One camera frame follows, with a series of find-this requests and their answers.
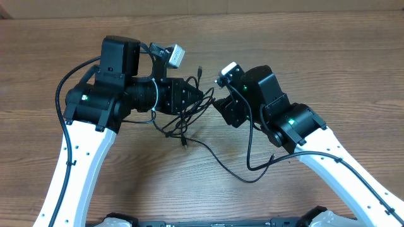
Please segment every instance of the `robotic arm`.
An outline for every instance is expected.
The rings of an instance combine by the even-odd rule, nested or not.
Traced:
[[[150,76],[135,78],[140,47],[150,55],[153,69]],[[61,153],[35,227],[85,225],[100,167],[121,123],[132,109],[139,112],[151,110],[155,118],[155,111],[177,115],[188,106],[201,103],[202,91],[182,78],[167,78],[167,68],[178,68],[184,53],[178,45],[163,48],[151,43],[147,47],[131,38],[107,36],[100,57],[67,75],[100,59],[100,65],[92,66],[66,95],[66,130]],[[93,74],[95,82],[88,84]],[[59,111],[61,85],[56,95]]]
[[[304,104],[290,104],[269,66],[244,72],[239,65],[225,67],[215,81],[230,95],[213,103],[228,125],[251,122],[261,125],[272,144],[283,146],[289,155],[257,167],[256,171],[296,156],[314,170],[352,210],[358,221],[347,226],[402,226],[404,202],[375,180],[340,144],[326,122]],[[314,220],[311,226],[327,222]]]

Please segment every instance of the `wood grain surface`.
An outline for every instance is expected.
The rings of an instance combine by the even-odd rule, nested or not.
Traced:
[[[169,76],[195,75],[214,86],[232,61],[244,70],[268,64],[291,102],[306,103],[377,180],[404,198],[404,12],[275,13],[0,21],[0,226],[31,226],[56,166],[62,132],[54,93],[60,79],[100,54],[106,35],[187,53]],[[142,56],[140,76],[150,73]],[[61,96],[82,77],[69,79]],[[217,90],[223,98],[228,91]],[[149,114],[133,112],[131,120]],[[162,125],[170,117],[157,115]],[[233,171],[246,168],[248,125],[227,126],[209,108],[188,132],[213,148]],[[275,149],[254,134],[252,163]],[[185,150],[152,125],[121,127],[100,171],[88,221],[109,212],[140,220],[214,221],[300,216],[316,205],[342,216],[348,207],[308,167],[292,159],[270,168],[257,183],[228,174],[195,143]]]

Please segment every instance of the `black plastic housing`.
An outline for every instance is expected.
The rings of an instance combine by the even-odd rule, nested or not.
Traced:
[[[310,107],[290,104],[269,66],[258,66],[246,73],[239,65],[226,70],[217,80],[218,85],[233,86],[247,100],[253,122],[261,124],[261,130],[276,147],[283,146],[292,154],[297,144],[306,143],[304,138],[310,133],[318,128],[326,129],[326,122]],[[233,90],[228,97],[215,101],[213,106],[233,127],[250,120],[247,105]]]

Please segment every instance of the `white cable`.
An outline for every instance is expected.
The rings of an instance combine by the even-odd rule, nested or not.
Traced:
[[[156,103],[154,104],[154,107],[151,108],[150,110],[156,111],[156,106],[157,106],[157,102],[158,102],[158,87],[157,87],[157,84],[156,84],[156,81],[154,80],[154,78],[151,80],[153,81],[154,85],[156,86]]]

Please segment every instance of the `wooden table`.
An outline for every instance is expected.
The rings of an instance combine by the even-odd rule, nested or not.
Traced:
[[[232,61],[244,70],[268,64],[291,102],[306,103],[327,121],[350,153],[387,189],[404,198],[404,12],[274,13],[0,21],[0,226],[31,226],[42,207],[61,145],[54,93],[60,79],[100,54],[106,35],[186,50],[169,76],[204,73],[214,86]],[[140,75],[151,62],[141,58]],[[65,84],[61,97],[83,75]],[[223,98],[228,91],[217,90]],[[149,114],[133,112],[130,119]],[[162,125],[170,117],[158,114]],[[242,177],[248,124],[227,126],[213,108],[188,136],[211,146]],[[275,149],[255,133],[252,163]],[[121,127],[95,187],[88,221],[109,212],[141,220],[212,221],[300,216],[316,205],[352,216],[308,167],[293,159],[257,183],[228,174],[195,143],[185,150],[152,125]]]

